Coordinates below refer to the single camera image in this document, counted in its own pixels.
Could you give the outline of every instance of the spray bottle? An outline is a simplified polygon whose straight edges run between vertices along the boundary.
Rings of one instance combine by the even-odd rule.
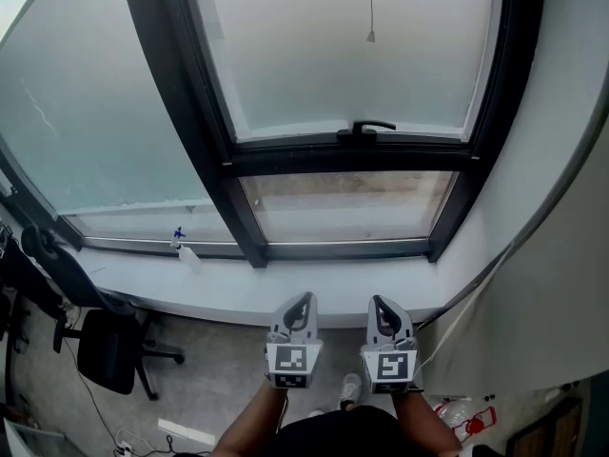
[[[178,257],[180,258],[180,260],[188,264],[188,266],[192,269],[192,272],[201,272],[201,259],[197,257],[197,254],[195,254],[191,248],[183,246],[179,242],[180,237],[186,237],[182,233],[182,227],[178,227],[178,229],[173,232],[171,246],[178,251]]]

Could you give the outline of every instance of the office chair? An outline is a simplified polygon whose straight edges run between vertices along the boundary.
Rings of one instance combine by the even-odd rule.
[[[137,371],[148,399],[158,400],[158,395],[150,390],[142,357],[165,357],[182,364],[184,356],[178,352],[159,352],[144,347],[154,346],[152,341],[146,340],[154,314],[150,313],[140,326],[135,318],[135,308],[101,293],[47,230],[35,225],[26,227],[21,235],[21,245],[75,306],[97,308],[87,313],[81,330],[65,328],[66,316],[60,318],[55,328],[54,350],[60,352],[64,338],[80,339],[78,370],[84,376],[106,389],[130,394]]]

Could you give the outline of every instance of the window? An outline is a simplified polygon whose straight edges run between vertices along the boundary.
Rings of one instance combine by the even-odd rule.
[[[0,168],[77,248],[437,260],[501,151],[542,0],[35,0]]]

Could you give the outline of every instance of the window frame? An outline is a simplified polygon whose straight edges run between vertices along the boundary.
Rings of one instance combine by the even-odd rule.
[[[379,259],[426,256],[436,262],[474,205],[518,111],[531,69],[543,0],[492,0],[479,83],[465,127],[470,140],[377,133],[374,143],[346,145],[333,133],[236,142],[220,80],[206,44],[197,0],[127,0],[148,67],[174,128],[234,243],[187,242],[201,257],[270,260]],[[500,13],[499,19],[493,15]],[[494,39],[489,48],[489,41]],[[0,169],[31,221],[69,244],[132,253],[175,255],[167,241],[83,236],[57,215],[0,139]],[[268,243],[239,178],[310,172],[380,170],[454,171],[428,237],[345,242]]]

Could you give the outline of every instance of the window handle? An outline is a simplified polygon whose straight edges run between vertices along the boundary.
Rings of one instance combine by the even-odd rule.
[[[353,122],[353,129],[343,129],[336,132],[336,138],[348,144],[369,144],[377,140],[377,131],[367,129],[366,126],[383,127],[384,129],[395,130],[395,124],[389,124],[381,120],[356,120]]]

